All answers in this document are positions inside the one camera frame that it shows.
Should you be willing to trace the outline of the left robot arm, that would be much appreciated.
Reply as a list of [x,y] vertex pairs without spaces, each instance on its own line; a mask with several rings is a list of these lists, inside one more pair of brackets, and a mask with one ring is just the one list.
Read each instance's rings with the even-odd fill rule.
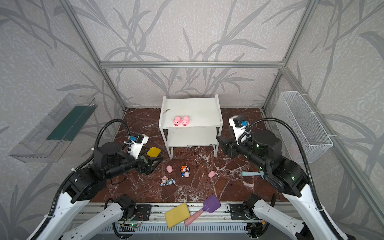
[[91,156],[64,179],[55,193],[49,213],[29,236],[30,240],[59,240],[75,216],[104,189],[107,181],[135,170],[150,175],[163,157],[147,157],[142,149],[148,136],[129,136],[124,144],[108,142],[99,145],[105,130],[114,123],[129,127],[122,119],[107,122],[99,131]]

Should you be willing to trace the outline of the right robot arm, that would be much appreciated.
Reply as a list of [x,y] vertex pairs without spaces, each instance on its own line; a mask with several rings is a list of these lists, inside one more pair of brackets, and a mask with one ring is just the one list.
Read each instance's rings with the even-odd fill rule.
[[[304,161],[303,168],[282,155],[282,141],[273,132],[252,132],[252,127],[261,122],[275,122],[289,131]],[[263,178],[283,194],[301,217],[300,220],[292,218],[252,194],[243,203],[249,218],[266,221],[292,240],[355,239],[337,226],[321,204],[304,148],[287,123],[276,118],[263,118],[250,124],[244,116],[233,116],[229,124],[235,137],[217,137],[223,153],[232,159],[242,156],[256,165],[263,173]]]

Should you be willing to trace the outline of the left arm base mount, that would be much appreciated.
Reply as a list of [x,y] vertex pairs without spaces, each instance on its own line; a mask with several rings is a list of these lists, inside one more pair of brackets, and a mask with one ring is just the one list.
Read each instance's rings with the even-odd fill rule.
[[123,211],[122,220],[127,221],[148,221],[150,218],[152,205],[150,204],[137,204],[132,198],[127,195],[118,197],[114,203],[120,205]]

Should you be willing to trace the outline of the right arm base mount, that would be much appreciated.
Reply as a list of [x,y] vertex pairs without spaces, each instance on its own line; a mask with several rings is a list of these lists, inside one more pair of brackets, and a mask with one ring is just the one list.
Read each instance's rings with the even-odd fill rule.
[[248,199],[241,204],[228,204],[227,210],[231,215],[233,221],[255,221],[259,218],[254,213],[254,205],[260,201],[261,198],[255,194],[251,194]]

